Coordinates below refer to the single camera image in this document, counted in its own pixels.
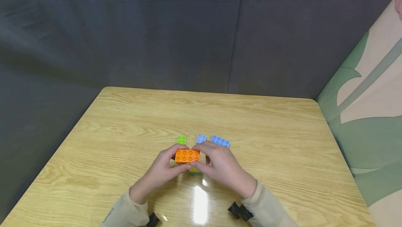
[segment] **wrist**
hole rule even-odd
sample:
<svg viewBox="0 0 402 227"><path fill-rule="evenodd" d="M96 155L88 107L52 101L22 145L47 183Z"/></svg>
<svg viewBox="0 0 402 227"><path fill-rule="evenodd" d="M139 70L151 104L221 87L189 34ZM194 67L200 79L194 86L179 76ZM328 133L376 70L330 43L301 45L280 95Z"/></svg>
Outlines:
<svg viewBox="0 0 402 227"><path fill-rule="evenodd" d="M154 190L146 177L141 177L134 185L130 187L129 196L132 201L138 204L144 204L148 195Z"/></svg>
<svg viewBox="0 0 402 227"><path fill-rule="evenodd" d="M250 198L254 195L254 192L257 189L257 180L248 172L244 171L244 174L240 176L240 179L235 186L234 191L238 193L238 195L242 199Z"/></svg>

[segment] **person's left hand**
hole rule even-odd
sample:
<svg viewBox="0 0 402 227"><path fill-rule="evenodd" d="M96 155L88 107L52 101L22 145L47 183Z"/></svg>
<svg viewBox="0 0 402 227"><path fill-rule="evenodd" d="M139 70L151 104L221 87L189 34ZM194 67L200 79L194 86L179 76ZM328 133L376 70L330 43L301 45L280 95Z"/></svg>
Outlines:
<svg viewBox="0 0 402 227"><path fill-rule="evenodd" d="M170 159L174 159L178 149L189 148L186 145L175 144L158 154L145 175L130 188L129 194L133 201L138 204L144 204L146 197L153 190L191 168L189 164L181 164L175 167L170 166Z"/></svg>

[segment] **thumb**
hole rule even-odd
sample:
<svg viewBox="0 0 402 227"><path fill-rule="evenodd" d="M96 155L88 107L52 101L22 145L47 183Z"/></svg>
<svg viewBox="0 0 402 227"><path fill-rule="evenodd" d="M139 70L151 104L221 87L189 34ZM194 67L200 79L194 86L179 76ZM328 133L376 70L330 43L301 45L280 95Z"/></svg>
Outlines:
<svg viewBox="0 0 402 227"><path fill-rule="evenodd" d="M191 164L191 166L198 169L201 173L206 174L209 177L211 177L212 172L214 172L214 169L211 166L201 163L201 161L193 161L190 164Z"/></svg>
<svg viewBox="0 0 402 227"><path fill-rule="evenodd" d="M190 168L191 168L191 166L188 165L188 164L181 164L179 166L171 168L170 171L169 171L170 177L174 178L174 177L180 175L181 173L189 170Z"/></svg>

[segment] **gray backdrop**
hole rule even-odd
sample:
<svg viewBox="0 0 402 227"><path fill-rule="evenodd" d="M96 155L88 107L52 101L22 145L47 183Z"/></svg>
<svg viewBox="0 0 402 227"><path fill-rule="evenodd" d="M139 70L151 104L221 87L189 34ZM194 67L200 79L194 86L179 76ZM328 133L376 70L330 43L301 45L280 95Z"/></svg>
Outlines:
<svg viewBox="0 0 402 227"><path fill-rule="evenodd" d="M105 86L315 99L391 0L0 0L0 222Z"/></svg>

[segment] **green lego brick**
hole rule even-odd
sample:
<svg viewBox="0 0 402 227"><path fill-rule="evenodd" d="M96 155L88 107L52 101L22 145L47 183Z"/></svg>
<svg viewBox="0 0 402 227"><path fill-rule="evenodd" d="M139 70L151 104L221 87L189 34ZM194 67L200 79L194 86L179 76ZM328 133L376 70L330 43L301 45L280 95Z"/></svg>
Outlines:
<svg viewBox="0 0 402 227"><path fill-rule="evenodd" d="M185 145L186 144L186 139L187 138L185 136L179 136L179 137L177 137L177 143Z"/></svg>
<svg viewBox="0 0 402 227"><path fill-rule="evenodd" d="M189 172L189 173L190 173L190 176L200 176L200 175L202 175L201 172Z"/></svg>
<svg viewBox="0 0 402 227"><path fill-rule="evenodd" d="M191 167L191 169L189 169L188 172L190 173L191 176L202 175L202 173L195 167Z"/></svg>

